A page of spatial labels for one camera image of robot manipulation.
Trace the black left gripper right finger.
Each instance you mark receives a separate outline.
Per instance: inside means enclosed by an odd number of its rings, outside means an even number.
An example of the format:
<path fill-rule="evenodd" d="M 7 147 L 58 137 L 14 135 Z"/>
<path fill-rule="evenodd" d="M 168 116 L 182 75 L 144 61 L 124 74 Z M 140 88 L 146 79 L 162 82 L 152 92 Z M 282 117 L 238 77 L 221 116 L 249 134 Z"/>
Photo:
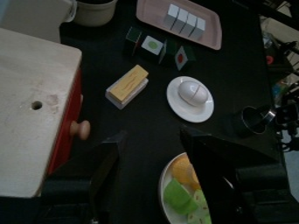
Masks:
<path fill-rule="evenodd" d="M 213 224 L 258 224 L 241 190 L 226 141 L 192 127 L 180 127 L 182 145 L 200 181 Z"/>

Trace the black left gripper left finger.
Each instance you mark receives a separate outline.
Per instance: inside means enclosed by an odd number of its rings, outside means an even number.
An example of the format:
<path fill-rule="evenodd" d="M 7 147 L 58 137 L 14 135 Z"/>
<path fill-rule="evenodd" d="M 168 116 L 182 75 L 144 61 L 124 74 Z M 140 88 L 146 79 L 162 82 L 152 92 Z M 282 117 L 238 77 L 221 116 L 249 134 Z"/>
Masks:
<path fill-rule="evenodd" d="M 96 169 L 90 184 L 90 224 L 111 224 L 111 207 L 118 184 L 119 161 L 127 145 L 127 132 L 120 131 L 99 145 L 94 157 Z"/>

